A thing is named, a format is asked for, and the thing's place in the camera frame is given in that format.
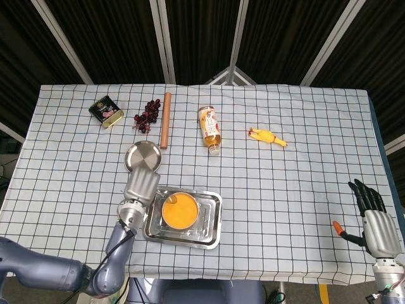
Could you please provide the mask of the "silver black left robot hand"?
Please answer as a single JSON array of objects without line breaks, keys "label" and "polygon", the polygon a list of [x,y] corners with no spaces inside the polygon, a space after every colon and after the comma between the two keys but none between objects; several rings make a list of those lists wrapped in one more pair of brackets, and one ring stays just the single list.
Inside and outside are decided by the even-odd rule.
[{"label": "silver black left robot hand", "polygon": [[128,178],[124,189],[126,200],[137,201],[147,207],[153,201],[160,175],[147,167],[135,167]]}]

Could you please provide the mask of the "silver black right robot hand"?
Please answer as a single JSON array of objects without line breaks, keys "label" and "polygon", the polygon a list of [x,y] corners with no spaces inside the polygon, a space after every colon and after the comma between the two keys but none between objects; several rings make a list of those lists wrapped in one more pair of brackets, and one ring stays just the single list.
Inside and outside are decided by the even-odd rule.
[{"label": "silver black right robot hand", "polygon": [[376,259],[395,258],[402,253],[394,219],[387,213],[381,195],[358,179],[354,179],[348,185],[356,197],[363,232],[360,236],[349,234],[334,221],[333,227],[338,236],[366,248],[366,251]]}]

